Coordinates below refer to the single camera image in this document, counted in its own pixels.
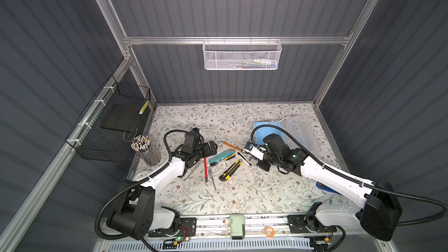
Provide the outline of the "blue plastic tool box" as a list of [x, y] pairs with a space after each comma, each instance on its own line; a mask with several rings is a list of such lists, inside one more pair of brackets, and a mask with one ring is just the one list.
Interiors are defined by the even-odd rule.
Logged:
[[[278, 121], [255, 122], [254, 128], [257, 128], [258, 126], [262, 126], [262, 125], [272, 125], [272, 126], [276, 126], [278, 128], [282, 128]], [[276, 128], [273, 128], [273, 127], [262, 127], [255, 132], [254, 143], [256, 145], [264, 145], [263, 139], [270, 134], [277, 134], [282, 138], [283, 141], [285, 140], [284, 134], [282, 131], [280, 131]]]

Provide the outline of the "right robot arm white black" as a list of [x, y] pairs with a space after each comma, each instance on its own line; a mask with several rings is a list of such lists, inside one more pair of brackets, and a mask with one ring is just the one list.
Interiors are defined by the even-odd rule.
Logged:
[[379, 240], [392, 239], [403, 210], [398, 199], [385, 192], [392, 189], [390, 183], [379, 183], [380, 189], [374, 190], [376, 184], [373, 181], [323, 163], [303, 145], [290, 149], [278, 134], [266, 136], [263, 142], [263, 146], [247, 142], [243, 148], [244, 153], [257, 158], [260, 168], [269, 170], [271, 166], [277, 166], [288, 173], [323, 183], [352, 201], [352, 205], [315, 202], [303, 218], [309, 231], [348, 226], [362, 228]]

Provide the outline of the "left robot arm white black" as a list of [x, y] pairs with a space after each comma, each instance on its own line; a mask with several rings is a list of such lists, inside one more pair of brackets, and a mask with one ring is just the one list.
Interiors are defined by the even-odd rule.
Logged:
[[170, 236], [178, 233], [180, 212], [166, 206], [156, 207], [156, 196], [202, 159], [216, 155], [218, 146], [214, 141], [205, 142], [197, 128], [168, 131], [163, 143], [168, 161], [140, 180], [124, 181], [122, 189], [103, 206], [95, 219], [94, 231], [98, 237], [141, 240], [153, 231]]

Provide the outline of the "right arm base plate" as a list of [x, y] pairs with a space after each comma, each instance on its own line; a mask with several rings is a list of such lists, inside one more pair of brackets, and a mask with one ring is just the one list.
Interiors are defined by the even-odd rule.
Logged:
[[315, 217], [308, 218], [304, 214], [288, 215], [288, 226], [291, 233], [335, 233], [336, 226], [324, 226]]

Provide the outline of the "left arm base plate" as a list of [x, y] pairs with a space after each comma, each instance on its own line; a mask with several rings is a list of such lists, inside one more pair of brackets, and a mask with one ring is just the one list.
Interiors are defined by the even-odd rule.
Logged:
[[196, 235], [197, 218], [178, 218], [168, 229], [151, 230], [149, 238], [193, 237]]

